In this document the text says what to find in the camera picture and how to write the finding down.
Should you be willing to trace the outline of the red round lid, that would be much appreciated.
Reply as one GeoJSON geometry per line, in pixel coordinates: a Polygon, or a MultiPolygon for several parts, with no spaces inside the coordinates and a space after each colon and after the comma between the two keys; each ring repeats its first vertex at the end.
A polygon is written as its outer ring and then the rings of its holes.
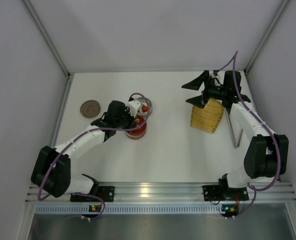
{"type": "Polygon", "coordinates": [[[139,135],[146,131],[147,123],[145,122],[145,118],[138,115],[135,119],[134,125],[131,129],[131,131],[127,131],[126,133],[132,134],[132,135],[139,135]]]}

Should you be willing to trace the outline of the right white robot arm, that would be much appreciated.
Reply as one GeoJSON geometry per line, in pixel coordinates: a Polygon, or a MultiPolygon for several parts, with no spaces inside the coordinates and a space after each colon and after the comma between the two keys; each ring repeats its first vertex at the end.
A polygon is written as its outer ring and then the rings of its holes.
{"type": "Polygon", "coordinates": [[[248,188],[261,192],[270,189],[287,168],[289,139],[284,134],[276,134],[258,116],[250,98],[241,93],[241,79],[240,72],[228,70],[220,83],[217,70],[205,70],[182,85],[182,88],[193,91],[203,86],[199,96],[186,102],[201,110],[211,100],[219,101],[250,141],[242,166],[219,179],[218,191],[226,201],[246,194],[248,188]]]}

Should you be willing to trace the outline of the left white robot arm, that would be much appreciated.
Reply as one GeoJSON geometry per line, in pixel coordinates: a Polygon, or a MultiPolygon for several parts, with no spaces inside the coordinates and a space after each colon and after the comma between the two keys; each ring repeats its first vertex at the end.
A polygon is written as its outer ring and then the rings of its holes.
{"type": "Polygon", "coordinates": [[[135,122],[142,103],[113,100],[102,117],[94,120],[82,133],[55,147],[43,147],[32,171],[31,182],[40,190],[58,198],[64,194],[95,195],[98,182],[83,173],[73,175],[77,161],[93,147],[114,136],[117,130],[128,130],[135,122]]]}

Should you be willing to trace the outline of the metal serving tongs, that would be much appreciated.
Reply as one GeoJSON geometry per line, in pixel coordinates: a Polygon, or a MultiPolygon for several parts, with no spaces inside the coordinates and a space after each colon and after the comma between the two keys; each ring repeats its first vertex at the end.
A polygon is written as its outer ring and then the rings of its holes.
{"type": "Polygon", "coordinates": [[[225,110],[225,116],[226,116],[226,119],[227,119],[229,132],[230,132],[230,137],[231,137],[231,140],[232,140],[233,147],[235,149],[238,149],[240,147],[240,144],[241,144],[241,140],[242,140],[242,136],[243,136],[243,129],[241,128],[240,131],[239,131],[239,134],[236,135],[236,132],[234,130],[231,117],[230,117],[227,110],[225,110]]]}

